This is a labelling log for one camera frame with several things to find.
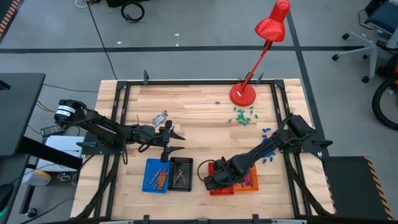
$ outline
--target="concrete floor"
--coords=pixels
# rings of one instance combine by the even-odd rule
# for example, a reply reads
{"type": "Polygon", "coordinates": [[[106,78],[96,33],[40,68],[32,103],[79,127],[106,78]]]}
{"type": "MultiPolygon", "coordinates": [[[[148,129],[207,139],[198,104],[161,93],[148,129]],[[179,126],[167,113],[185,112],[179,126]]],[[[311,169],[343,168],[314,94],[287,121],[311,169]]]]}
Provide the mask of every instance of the concrete floor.
{"type": "MultiPolygon", "coordinates": [[[[102,48],[87,8],[79,9],[73,0],[25,0],[12,23],[1,49],[78,49],[102,48]]],[[[273,0],[150,0],[143,2],[145,18],[128,24],[117,9],[102,1],[92,6],[100,34],[108,47],[175,47],[262,45],[255,25],[271,11],[273,0]]],[[[291,0],[291,13],[301,46],[351,46],[353,40],[341,35],[349,30],[372,37],[372,31],[358,25],[357,13],[368,0],[291,0]]],[[[294,51],[291,27],[285,41],[275,46],[290,50],[272,50],[258,68],[264,78],[302,78],[294,51]]],[[[173,51],[109,53],[120,79],[142,78],[146,69],[151,78],[236,78],[243,77],[257,60],[258,50],[173,51]]],[[[334,51],[304,51],[305,68],[315,96],[319,117],[327,139],[334,141],[331,156],[372,158],[390,209],[398,218],[396,185],[398,133],[379,124],[371,111],[371,97],[380,84],[375,78],[368,84],[361,78],[368,74],[368,61],[361,57],[340,58],[334,51]]],[[[43,72],[45,83],[77,90],[98,89],[101,80],[113,79],[105,53],[0,54],[0,72],[43,72]]],[[[94,108],[95,93],[75,93],[43,87],[40,101],[56,108],[59,99],[79,99],[94,108]]],[[[53,125],[51,113],[35,109],[30,125],[36,130],[53,125]]],[[[41,141],[31,130],[26,136],[41,141]]],[[[32,206],[46,211],[58,202],[72,198],[73,186],[43,187],[35,192],[32,206]]],[[[64,220],[72,202],[64,203],[32,223],[64,220]]],[[[14,208],[10,223],[26,220],[14,208]]]]}

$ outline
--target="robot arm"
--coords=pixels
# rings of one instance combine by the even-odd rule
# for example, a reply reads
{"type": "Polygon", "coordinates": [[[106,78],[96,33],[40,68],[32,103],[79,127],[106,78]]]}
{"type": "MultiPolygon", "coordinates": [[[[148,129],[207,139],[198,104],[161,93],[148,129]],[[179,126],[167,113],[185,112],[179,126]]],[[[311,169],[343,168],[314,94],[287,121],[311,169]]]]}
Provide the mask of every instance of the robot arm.
{"type": "Polygon", "coordinates": [[[106,144],[141,144],[139,152],[144,152],[150,146],[163,147],[161,159],[166,162],[172,151],[184,149],[184,147],[169,146],[170,138],[185,140],[175,134],[172,129],[172,121],[166,121],[165,127],[155,128],[148,125],[121,125],[111,121],[97,111],[88,109],[87,106],[75,100],[60,100],[55,112],[55,122],[64,128],[79,126],[97,135],[98,139],[106,144]]]}
{"type": "Polygon", "coordinates": [[[277,147],[300,147],[302,142],[316,131],[300,115],[292,115],[283,120],[280,128],[267,141],[262,142],[247,153],[236,155],[228,161],[222,157],[213,166],[215,172],[204,178],[206,189],[215,190],[243,182],[244,176],[254,163],[277,147]]]}

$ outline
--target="lamp base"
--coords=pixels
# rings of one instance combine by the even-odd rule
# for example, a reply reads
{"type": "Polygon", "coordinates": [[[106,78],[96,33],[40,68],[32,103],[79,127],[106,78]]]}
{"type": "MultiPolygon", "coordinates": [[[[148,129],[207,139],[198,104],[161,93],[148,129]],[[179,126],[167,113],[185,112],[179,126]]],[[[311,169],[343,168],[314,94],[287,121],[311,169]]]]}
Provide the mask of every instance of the lamp base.
{"type": "Polygon", "coordinates": [[[256,99],[256,91],[253,86],[246,85],[244,91],[239,92],[242,85],[243,83],[238,83],[232,86],[229,97],[231,98],[231,101],[238,106],[249,106],[256,99]]]}

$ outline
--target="black tray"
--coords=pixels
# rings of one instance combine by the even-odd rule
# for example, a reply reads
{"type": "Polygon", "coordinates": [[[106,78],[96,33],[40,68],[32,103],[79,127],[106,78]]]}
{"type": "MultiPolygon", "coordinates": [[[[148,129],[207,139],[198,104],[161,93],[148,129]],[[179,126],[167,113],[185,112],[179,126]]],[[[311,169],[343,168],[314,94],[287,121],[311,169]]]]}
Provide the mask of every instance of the black tray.
{"type": "Polygon", "coordinates": [[[169,179],[169,190],[177,191],[191,191],[192,190],[192,168],[193,159],[192,158],[181,158],[181,157],[171,157],[170,158],[170,179],[169,179]],[[183,170],[182,176],[185,179],[186,185],[184,185],[182,178],[180,177],[177,183],[173,186],[174,180],[183,170]]]}

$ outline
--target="red desk lamp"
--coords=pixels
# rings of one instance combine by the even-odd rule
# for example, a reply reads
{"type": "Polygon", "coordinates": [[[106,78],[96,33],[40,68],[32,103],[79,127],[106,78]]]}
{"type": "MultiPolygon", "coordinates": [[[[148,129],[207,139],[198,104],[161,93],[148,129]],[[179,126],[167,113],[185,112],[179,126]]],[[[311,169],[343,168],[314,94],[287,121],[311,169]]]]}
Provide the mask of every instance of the red desk lamp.
{"type": "Polygon", "coordinates": [[[281,42],[285,38],[284,19],[286,18],[289,9],[290,3],[288,0],[278,0],[275,3],[270,16],[258,23],[254,29],[256,34],[266,40],[266,43],[264,44],[264,50],[262,50],[259,60],[254,65],[245,81],[243,83],[235,84],[232,87],[229,97],[234,104],[238,106],[249,106],[256,99],[256,91],[251,85],[249,85],[249,81],[253,77],[254,71],[271,47],[272,43],[281,42]]]}

